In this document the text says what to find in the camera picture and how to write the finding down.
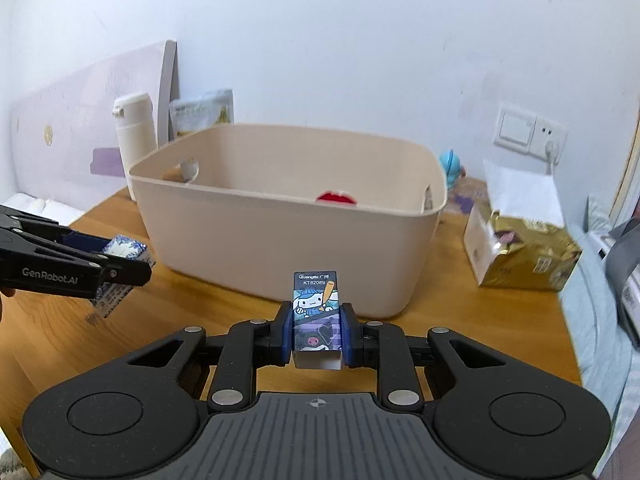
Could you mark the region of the person's hand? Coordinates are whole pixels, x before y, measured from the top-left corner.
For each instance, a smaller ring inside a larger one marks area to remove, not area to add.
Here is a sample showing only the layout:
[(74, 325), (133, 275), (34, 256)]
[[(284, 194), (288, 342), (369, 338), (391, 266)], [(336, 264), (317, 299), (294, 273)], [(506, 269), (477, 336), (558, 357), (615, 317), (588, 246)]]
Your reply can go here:
[[(1, 297), (13, 297), (16, 293), (16, 290), (14, 288), (2, 288), (1, 289)], [(3, 307), (2, 307), (2, 300), (0, 300), (0, 320), (2, 319), (2, 312), (3, 312)]]

